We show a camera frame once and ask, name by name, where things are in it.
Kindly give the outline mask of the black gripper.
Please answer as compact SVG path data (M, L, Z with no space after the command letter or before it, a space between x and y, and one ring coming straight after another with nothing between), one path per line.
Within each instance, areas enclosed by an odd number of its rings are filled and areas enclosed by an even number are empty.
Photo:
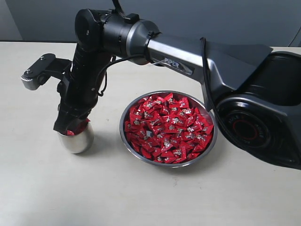
M110 62L112 54L96 50L85 51L77 46L75 49L72 69L64 80L64 88L60 92L61 103L53 130L63 135L83 132L89 119L87 117L97 103L97 91L102 83L104 72L101 70Z

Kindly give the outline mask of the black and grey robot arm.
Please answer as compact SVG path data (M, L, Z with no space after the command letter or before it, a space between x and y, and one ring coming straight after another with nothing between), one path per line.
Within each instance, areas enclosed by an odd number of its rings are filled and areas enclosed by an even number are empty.
M54 130L65 133L96 105L106 70L119 62L154 63L202 86L205 109L222 134L267 163L301 167L301 56L265 45L227 45L162 34L151 21L114 9L82 9L75 18L72 66L58 84Z

